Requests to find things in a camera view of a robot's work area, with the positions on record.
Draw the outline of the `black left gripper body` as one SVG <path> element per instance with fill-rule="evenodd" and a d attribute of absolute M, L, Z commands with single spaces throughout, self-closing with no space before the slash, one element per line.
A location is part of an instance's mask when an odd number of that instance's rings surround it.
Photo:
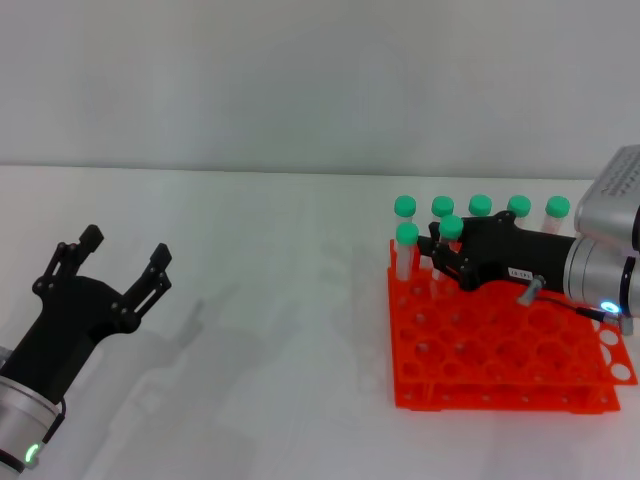
<path fill-rule="evenodd" d="M 122 295 L 105 283 L 77 276 L 41 296 L 37 320 L 0 368 L 13 380 L 48 400 L 60 400 L 106 337 L 140 326 Z"/>

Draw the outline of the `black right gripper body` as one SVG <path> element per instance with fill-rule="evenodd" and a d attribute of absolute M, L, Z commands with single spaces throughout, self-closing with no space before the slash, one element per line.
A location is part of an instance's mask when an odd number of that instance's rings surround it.
<path fill-rule="evenodd" d="M 510 211 L 465 217 L 458 251 L 459 285 L 473 291 L 493 281 L 524 284 L 541 276 L 547 290 L 561 293 L 566 260 L 575 241 L 574 237 L 522 229 Z"/>

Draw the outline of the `orange test tube rack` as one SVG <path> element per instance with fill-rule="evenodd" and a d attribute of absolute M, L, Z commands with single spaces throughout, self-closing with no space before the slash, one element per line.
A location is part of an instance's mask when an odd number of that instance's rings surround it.
<path fill-rule="evenodd" d="M 565 307 L 559 295 L 518 303 L 522 285 L 473 292 L 414 266 L 387 269 L 394 401 L 414 411 L 522 410 L 601 414 L 638 378 L 619 330 Z"/>

